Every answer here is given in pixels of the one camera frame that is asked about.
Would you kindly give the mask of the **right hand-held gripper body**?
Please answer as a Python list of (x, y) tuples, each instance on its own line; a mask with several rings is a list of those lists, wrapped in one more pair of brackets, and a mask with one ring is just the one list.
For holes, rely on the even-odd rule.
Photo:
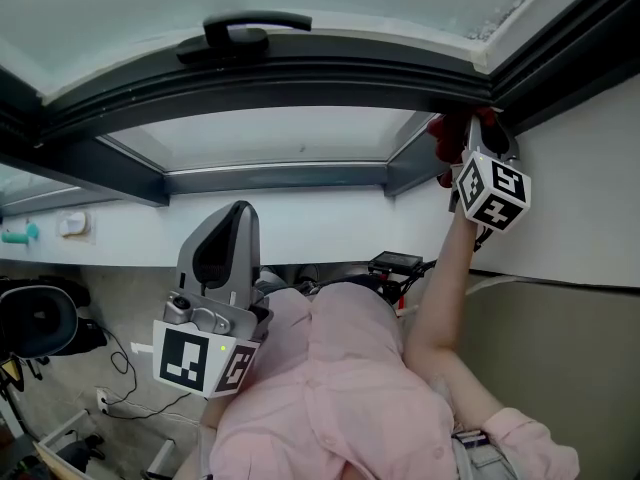
[(464, 151), (452, 166), (449, 211), (497, 233), (510, 231), (531, 206), (531, 178), (486, 153)]

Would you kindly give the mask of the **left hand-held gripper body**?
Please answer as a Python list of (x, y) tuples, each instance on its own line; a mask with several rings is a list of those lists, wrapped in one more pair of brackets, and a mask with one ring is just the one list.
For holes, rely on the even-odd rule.
[(207, 399), (240, 390), (274, 316), (260, 298), (248, 308), (172, 292), (153, 322), (153, 376)]

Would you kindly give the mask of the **dark red cloth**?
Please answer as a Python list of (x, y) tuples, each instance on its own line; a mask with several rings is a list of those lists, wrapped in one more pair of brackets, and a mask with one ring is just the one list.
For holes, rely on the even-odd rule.
[(478, 117), (485, 125), (496, 122), (496, 114), (490, 107), (477, 107), (455, 113), (443, 114), (432, 119), (427, 132), (436, 139), (436, 157), (449, 165), (449, 169), (437, 177), (443, 188), (453, 186), (453, 165), (462, 162), (462, 152), (466, 146), (466, 129), (472, 117)]

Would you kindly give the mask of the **white window sill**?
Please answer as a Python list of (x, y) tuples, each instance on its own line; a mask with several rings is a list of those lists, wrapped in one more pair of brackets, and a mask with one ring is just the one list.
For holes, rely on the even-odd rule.
[[(640, 287), (640, 75), (519, 137), (529, 212), (475, 255), (478, 270), (587, 285)], [(378, 188), (245, 191), (267, 264), (366, 261), (390, 250), (433, 259), (449, 194), (427, 182), (395, 198)], [(187, 236), (236, 194), (181, 196), (168, 207), (93, 206), (96, 232), (65, 239), (59, 214), (34, 216), (38, 239), (0, 241), (0, 259), (172, 267)]]

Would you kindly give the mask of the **person's left forearm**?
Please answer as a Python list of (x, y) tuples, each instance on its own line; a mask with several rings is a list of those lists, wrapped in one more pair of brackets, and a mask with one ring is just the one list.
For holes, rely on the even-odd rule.
[(200, 425), (202, 427), (217, 429), (224, 412), (234, 398), (235, 395), (230, 394), (209, 399), (201, 416)]

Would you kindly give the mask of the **person's right forearm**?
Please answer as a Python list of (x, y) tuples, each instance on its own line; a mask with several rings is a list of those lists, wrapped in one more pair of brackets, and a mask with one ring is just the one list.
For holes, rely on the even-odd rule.
[(503, 409), (457, 354), (477, 224), (456, 208), (404, 347), (404, 363), (429, 384), (444, 385), (459, 423), (480, 428)]

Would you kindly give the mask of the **black bag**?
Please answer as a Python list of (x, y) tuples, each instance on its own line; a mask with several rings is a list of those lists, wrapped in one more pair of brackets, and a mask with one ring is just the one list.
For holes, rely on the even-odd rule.
[[(65, 291), (72, 299), (75, 307), (88, 308), (91, 304), (89, 290), (74, 280), (60, 276), (39, 276), (32, 279), (36, 285), (54, 286)], [(98, 323), (90, 318), (78, 317), (78, 326), (74, 338), (62, 349), (53, 353), (53, 356), (71, 356), (87, 353), (107, 345), (107, 339)]]

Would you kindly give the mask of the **small black box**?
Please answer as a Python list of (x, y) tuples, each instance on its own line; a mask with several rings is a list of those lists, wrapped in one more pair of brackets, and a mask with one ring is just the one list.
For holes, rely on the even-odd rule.
[(420, 256), (384, 251), (368, 263), (368, 270), (408, 277), (422, 265)]

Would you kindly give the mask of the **bagged white slipper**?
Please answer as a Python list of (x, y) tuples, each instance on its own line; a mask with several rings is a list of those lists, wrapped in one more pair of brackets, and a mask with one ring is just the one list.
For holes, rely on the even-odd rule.
[(96, 243), (96, 217), (85, 209), (61, 211), (56, 215), (56, 235), (67, 241)]

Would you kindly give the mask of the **small low glass pane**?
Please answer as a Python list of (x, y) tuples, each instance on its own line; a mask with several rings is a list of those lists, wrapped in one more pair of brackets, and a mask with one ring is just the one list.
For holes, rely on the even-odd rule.
[(105, 140), (165, 172), (390, 159), (434, 115), (373, 107), (226, 111), (136, 126)]

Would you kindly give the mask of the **person's pink shirt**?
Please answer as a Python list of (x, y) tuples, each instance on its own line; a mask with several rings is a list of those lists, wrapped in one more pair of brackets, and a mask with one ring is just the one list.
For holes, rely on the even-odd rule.
[(457, 480), (448, 401), (407, 369), (390, 306), (337, 283), (270, 296), (274, 317), (226, 409), (214, 480)]

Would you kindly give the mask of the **black office chair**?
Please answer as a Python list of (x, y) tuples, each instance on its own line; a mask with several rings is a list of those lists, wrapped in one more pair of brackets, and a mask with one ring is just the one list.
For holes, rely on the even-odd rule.
[(78, 328), (69, 295), (53, 286), (18, 287), (0, 296), (0, 351), (22, 359), (52, 355), (66, 347)]

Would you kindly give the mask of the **open light wooden box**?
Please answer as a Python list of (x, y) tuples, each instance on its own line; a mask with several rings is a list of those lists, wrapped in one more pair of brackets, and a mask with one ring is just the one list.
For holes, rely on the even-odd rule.
[[(90, 412), (82, 409), (33, 445), (42, 462), (59, 480), (127, 480), (109, 462), (93, 459), (87, 465), (86, 471), (82, 472), (59, 455), (59, 450), (66, 442), (83, 437), (95, 427)], [(166, 439), (150, 464), (135, 474), (133, 480), (172, 480), (173, 476), (168, 474), (167, 464), (175, 451), (175, 441)]]

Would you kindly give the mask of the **person's grey trousers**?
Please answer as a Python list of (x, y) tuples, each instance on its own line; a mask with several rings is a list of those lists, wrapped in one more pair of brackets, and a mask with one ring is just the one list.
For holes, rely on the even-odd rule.
[(519, 480), (516, 468), (481, 430), (452, 435), (458, 480)]

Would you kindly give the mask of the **dark fixed window frame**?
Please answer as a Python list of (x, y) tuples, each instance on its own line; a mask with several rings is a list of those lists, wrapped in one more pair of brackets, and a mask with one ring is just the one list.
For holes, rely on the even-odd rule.
[(436, 157), (435, 142), (427, 132), (427, 125), (434, 117), (477, 107), (490, 107), (516, 138), (519, 134), (580, 105), (591, 97), (527, 129), (517, 128), (510, 122), (504, 110), (491, 105), (458, 106), (445, 112), (400, 109), (428, 112), (434, 116), (390, 159), (381, 162), (269, 163), (173, 172), (161, 170), (142, 157), (105, 140), (104, 137), (111, 132), (136, 126), (226, 111), (279, 107), (372, 106), (294, 105), (222, 110), (181, 116), (165, 115), (157, 120), (135, 126), (88, 135), (68, 135), (51, 141), (27, 140), (16, 134), (8, 123), (0, 120), (0, 163), (75, 186), (75, 189), (3, 205), (0, 209), (6, 214), (14, 215), (66, 204), (113, 199), (165, 207), (171, 198), (177, 195), (289, 187), (375, 186), (380, 187), (386, 195), (393, 197), (438, 177), (446, 170), (446, 165)]

